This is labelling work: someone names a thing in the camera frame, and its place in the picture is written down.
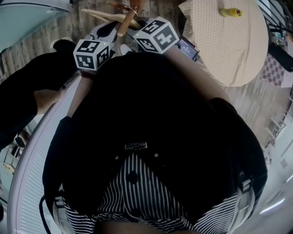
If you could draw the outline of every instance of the black device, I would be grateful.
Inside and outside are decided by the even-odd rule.
[[[197,61],[197,55],[199,50],[195,48],[195,45],[192,44],[188,39],[181,36],[179,42],[177,43],[178,48],[184,53],[188,58],[192,59],[193,61]]]

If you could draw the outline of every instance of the shirt button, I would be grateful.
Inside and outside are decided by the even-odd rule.
[[[135,184],[138,182],[138,175],[136,174],[135,171],[131,171],[127,176],[126,176],[126,180],[131,183],[131,184]]]

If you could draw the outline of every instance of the jacket button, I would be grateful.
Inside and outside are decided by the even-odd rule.
[[[141,218],[141,211],[139,209],[132,209],[131,210],[131,215],[137,218]]]
[[[126,180],[131,184],[136,184],[138,182],[138,175],[135,171],[131,171],[127,176]]]

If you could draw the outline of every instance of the round table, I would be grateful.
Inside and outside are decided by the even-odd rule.
[[[242,86],[261,71],[268,49],[265,19],[256,0],[188,0],[179,5],[187,18],[183,36],[199,49],[200,65],[224,86]],[[238,8],[239,18],[221,8]]]

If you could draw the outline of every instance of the checkered cloth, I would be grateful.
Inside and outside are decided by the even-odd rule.
[[[266,56],[261,79],[274,86],[281,87],[282,82],[284,81],[285,71],[286,70],[270,54],[268,54]]]
[[[293,56],[293,43],[289,37],[286,37],[285,51]],[[270,54],[266,56],[260,78],[281,88],[293,86],[293,73],[286,71]]]

